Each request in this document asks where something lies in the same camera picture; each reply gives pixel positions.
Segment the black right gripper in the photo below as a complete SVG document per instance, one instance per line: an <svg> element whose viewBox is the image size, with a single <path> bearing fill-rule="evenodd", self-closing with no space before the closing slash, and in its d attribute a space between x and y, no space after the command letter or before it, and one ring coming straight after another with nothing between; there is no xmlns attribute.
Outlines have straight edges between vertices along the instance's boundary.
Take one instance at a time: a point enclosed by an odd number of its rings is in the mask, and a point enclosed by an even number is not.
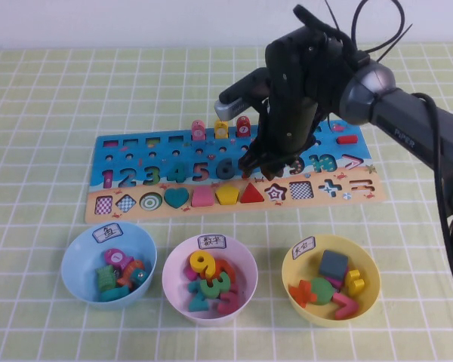
<svg viewBox="0 0 453 362"><path fill-rule="evenodd" d="M265 49L269 80L267 114L260 117L255 147L239 159L239 169L252 173L263 156L286 155L282 163L292 170L303 170L301 155L315 142L312 135L317 102L305 90L308 66L316 49L325 43L318 30L296 29L272 41Z"/></svg>

